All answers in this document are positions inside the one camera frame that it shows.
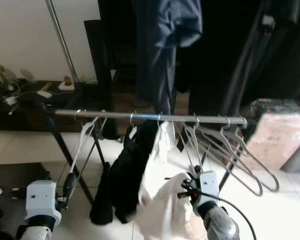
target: black cable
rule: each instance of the black cable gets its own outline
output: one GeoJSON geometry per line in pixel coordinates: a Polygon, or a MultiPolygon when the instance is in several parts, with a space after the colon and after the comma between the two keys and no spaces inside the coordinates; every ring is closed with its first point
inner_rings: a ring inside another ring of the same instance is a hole
{"type": "Polygon", "coordinates": [[[250,222],[249,219],[246,217],[246,215],[244,215],[244,213],[243,213],[236,205],[234,205],[233,203],[229,202],[228,200],[225,200],[225,199],[220,198],[220,197],[218,197],[218,196],[210,195],[210,194],[201,192],[201,191],[196,190],[196,189],[193,189],[192,191],[193,191],[194,193],[196,193],[196,194],[200,194],[200,195],[203,195],[203,196],[207,196],[207,197],[209,197],[209,198],[213,198],[213,199],[222,201],[222,202],[224,202],[224,203],[226,203],[226,204],[229,204],[231,207],[233,207],[235,210],[237,210],[237,211],[241,214],[241,216],[244,218],[244,220],[247,222],[247,224],[249,225],[249,227],[250,227],[250,229],[251,229],[252,236],[253,236],[253,240],[257,240],[257,236],[256,236],[256,233],[255,233],[254,227],[252,226],[251,222],[250,222]]]}
{"type": "Polygon", "coordinates": [[[13,192],[7,192],[7,193],[4,193],[4,194],[1,194],[0,199],[3,199],[3,198],[8,197],[8,196],[12,196],[12,195],[14,195],[13,192]]]}

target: white cloth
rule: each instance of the white cloth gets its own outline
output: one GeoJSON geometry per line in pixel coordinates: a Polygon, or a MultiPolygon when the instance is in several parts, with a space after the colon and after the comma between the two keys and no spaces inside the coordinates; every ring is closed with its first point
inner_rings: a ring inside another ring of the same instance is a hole
{"type": "Polygon", "coordinates": [[[153,148],[145,166],[138,198],[140,204],[147,204],[165,184],[168,151],[176,143],[175,129],[172,122],[163,122],[155,135],[153,148]]]}
{"type": "Polygon", "coordinates": [[[134,221],[144,240],[202,240],[206,236],[203,220],[193,212],[189,197],[179,199],[184,192],[181,183],[190,179],[180,173],[167,181],[156,196],[139,205],[134,221]]]}

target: metal pole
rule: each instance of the metal pole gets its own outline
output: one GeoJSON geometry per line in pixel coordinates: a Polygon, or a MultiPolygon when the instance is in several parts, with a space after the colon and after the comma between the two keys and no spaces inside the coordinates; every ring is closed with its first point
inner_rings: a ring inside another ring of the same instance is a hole
{"type": "Polygon", "coordinates": [[[69,66],[69,69],[70,69],[70,72],[71,72],[71,75],[72,75],[72,79],[75,83],[78,83],[79,82],[78,76],[77,76],[74,64],[72,63],[71,56],[69,54],[69,50],[68,50],[68,47],[67,47],[67,44],[66,44],[66,41],[65,41],[65,37],[62,33],[62,30],[61,30],[61,27],[60,27],[60,24],[59,24],[59,21],[58,21],[58,17],[57,17],[56,11],[55,11],[55,7],[52,3],[52,0],[45,0],[45,2],[46,2],[46,5],[48,7],[49,13],[51,15],[51,19],[52,19],[54,28],[56,30],[56,33],[57,33],[58,37],[59,37],[59,40],[60,40],[64,55],[65,55],[65,58],[67,60],[67,63],[68,63],[68,66],[69,66]]]}
{"type": "Polygon", "coordinates": [[[200,122],[209,124],[244,124],[244,117],[224,117],[224,116],[188,116],[188,115],[153,115],[153,114],[138,114],[138,113],[121,113],[108,111],[76,111],[57,109],[54,111],[60,116],[77,116],[88,118],[114,118],[114,119],[130,119],[130,120],[157,120],[157,121],[173,121],[173,122],[200,122]]]}

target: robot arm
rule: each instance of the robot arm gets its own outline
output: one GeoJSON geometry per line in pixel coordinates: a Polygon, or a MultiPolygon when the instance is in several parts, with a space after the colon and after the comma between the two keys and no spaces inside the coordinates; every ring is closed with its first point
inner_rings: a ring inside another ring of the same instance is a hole
{"type": "Polygon", "coordinates": [[[196,179],[187,179],[182,183],[186,193],[179,193],[178,197],[191,197],[193,211],[203,219],[208,240],[239,240],[239,227],[222,207],[218,207],[218,200],[196,193],[204,192],[218,196],[219,187],[216,173],[203,172],[196,179]]]}

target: white wall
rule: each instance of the white wall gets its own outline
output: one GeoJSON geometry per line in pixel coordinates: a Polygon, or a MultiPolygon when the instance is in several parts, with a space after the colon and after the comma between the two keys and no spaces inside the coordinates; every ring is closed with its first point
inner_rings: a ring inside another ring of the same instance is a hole
{"type": "MultiPolygon", "coordinates": [[[[95,77],[84,21],[100,19],[98,0],[53,0],[78,77],[95,77]]],[[[18,77],[71,76],[45,0],[0,0],[0,64],[18,77]]]]}

